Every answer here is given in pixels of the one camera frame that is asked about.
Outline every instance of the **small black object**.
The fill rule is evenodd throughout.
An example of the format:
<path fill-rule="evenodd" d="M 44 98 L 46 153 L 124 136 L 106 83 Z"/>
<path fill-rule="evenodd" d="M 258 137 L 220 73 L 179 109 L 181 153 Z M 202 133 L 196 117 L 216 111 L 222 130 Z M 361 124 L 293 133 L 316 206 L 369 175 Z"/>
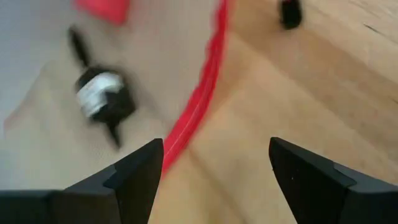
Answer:
<path fill-rule="evenodd" d="M 79 102 L 86 117 L 104 123 L 109 136 L 121 147 L 118 126 L 136 110 L 127 80 L 118 71 L 91 65 L 91 58 L 81 32 L 69 29 L 70 42 L 76 58 L 85 70 L 76 83 Z"/>
<path fill-rule="evenodd" d="M 65 190 L 0 191 L 0 223 L 146 224 L 163 164 L 155 139 Z"/>
<path fill-rule="evenodd" d="M 298 224 L 398 223 L 398 187 L 271 138 L 275 177 Z"/>
<path fill-rule="evenodd" d="M 298 27 L 303 19 L 300 0 L 280 0 L 280 22 L 285 29 Z"/>

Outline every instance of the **white label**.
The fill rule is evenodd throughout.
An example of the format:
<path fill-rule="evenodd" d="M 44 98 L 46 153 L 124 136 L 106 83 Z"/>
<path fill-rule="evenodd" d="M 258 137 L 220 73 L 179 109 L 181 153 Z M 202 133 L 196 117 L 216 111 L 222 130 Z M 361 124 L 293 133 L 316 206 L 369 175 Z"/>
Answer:
<path fill-rule="evenodd" d="M 105 91 L 117 93 L 122 87 L 123 82 L 118 75 L 104 72 L 95 76 L 77 93 L 83 113 L 86 117 L 91 117 L 108 103 Z"/>

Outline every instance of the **wooden surface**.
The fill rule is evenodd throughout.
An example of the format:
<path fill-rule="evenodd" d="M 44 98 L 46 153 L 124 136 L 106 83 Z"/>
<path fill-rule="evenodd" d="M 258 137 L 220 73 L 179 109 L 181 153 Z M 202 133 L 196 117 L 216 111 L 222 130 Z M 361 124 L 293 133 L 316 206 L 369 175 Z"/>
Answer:
<path fill-rule="evenodd" d="M 150 223 L 295 223 L 268 158 L 282 137 L 398 184 L 398 3 L 235 0 L 215 98 L 163 179 Z"/>

